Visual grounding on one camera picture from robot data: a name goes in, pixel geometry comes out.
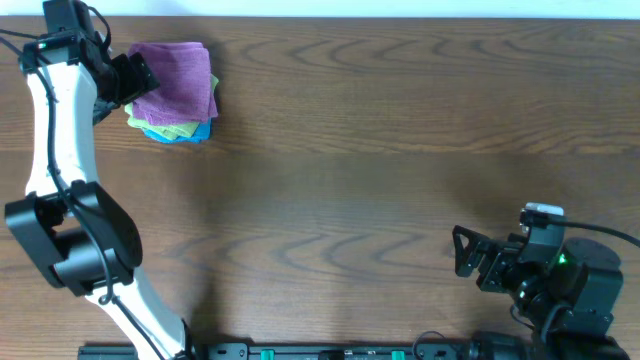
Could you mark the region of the purple microfiber cloth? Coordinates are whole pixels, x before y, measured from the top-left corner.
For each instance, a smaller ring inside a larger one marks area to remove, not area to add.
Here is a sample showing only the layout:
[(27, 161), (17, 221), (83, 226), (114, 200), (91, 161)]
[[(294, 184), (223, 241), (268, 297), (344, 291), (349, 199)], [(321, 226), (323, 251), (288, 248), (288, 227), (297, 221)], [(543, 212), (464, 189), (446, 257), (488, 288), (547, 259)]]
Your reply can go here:
[(135, 117), (154, 126), (206, 123), (218, 115), (209, 51), (199, 42), (134, 43), (159, 87), (136, 99)]

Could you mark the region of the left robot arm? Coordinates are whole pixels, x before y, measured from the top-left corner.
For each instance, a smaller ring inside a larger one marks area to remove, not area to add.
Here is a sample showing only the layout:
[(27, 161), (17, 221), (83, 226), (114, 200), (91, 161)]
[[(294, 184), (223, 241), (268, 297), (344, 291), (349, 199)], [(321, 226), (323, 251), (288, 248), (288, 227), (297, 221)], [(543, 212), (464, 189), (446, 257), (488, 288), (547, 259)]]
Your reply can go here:
[(94, 31), (63, 25), (19, 55), (34, 102), (34, 160), (6, 224), (45, 280), (99, 306), (138, 359), (196, 359), (185, 321), (142, 268), (142, 243), (127, 212), (100, 185), (94, 125), (158, 86), (144, 58), (111, 57)]

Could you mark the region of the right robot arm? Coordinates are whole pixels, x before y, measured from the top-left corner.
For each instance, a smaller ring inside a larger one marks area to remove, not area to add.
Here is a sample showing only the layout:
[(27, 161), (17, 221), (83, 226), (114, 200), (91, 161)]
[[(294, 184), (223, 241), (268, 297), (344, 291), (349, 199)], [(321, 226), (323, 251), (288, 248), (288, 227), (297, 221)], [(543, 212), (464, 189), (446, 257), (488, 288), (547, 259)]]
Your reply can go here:
[(455, 272), (478, 272), (484, 292), (506, 293), (532, 326), (533, 359), (627, 359), (608, 335), (623, 287), (620, 258), (585, 238), (564, 239), (558, 225), (494, 240), (455, 226)]

